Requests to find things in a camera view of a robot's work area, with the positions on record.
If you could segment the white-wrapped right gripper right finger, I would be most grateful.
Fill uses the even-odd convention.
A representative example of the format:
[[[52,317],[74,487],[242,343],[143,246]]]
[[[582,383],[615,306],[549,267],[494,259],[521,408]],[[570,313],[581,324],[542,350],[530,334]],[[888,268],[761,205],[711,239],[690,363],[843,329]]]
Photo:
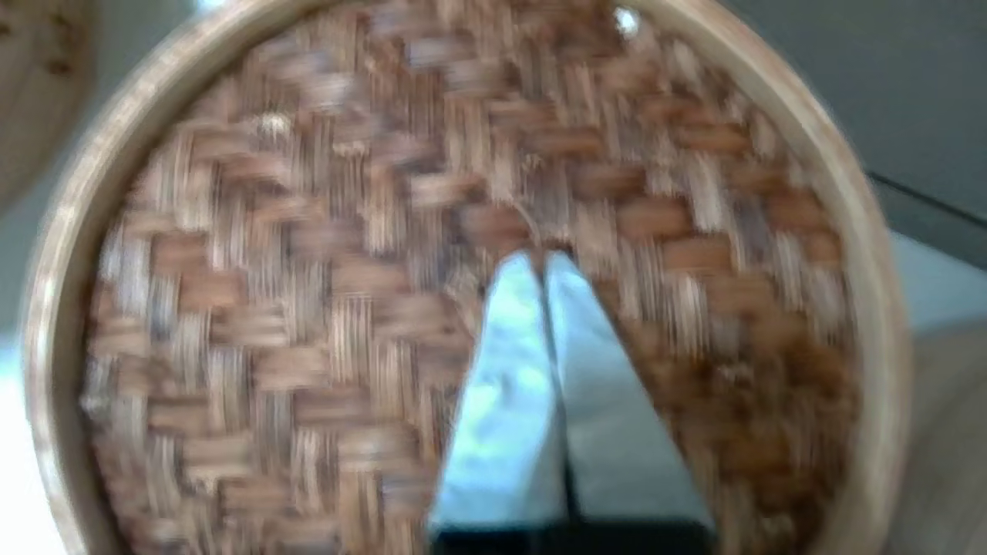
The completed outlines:
[[[712,526],[615,326],[564,253],[547,256],[545,294],[579,513],[599,523]]]

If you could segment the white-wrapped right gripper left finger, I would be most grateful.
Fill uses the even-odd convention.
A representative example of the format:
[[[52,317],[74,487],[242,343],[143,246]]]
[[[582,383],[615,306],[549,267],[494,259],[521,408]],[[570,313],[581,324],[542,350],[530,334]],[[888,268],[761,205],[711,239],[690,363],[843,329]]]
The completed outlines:
[[[430,510],[434,530],[533,530],[567,516],[556,363],[529,253],[503,259]]]

